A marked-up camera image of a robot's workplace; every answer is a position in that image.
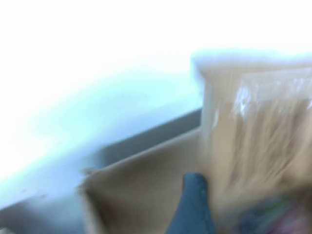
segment cardboard box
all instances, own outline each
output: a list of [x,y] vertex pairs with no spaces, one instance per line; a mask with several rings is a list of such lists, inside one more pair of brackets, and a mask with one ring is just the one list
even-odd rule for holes
[[164,234],[178,206],[183,175],[198,172],[199,130],[86,178],[80,187],[88,234]]

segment plastic bag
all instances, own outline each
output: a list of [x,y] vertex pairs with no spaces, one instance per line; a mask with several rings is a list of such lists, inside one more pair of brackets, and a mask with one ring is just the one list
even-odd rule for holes
[[201,165],[217,218],[312,184],[311,56],[208,58]]

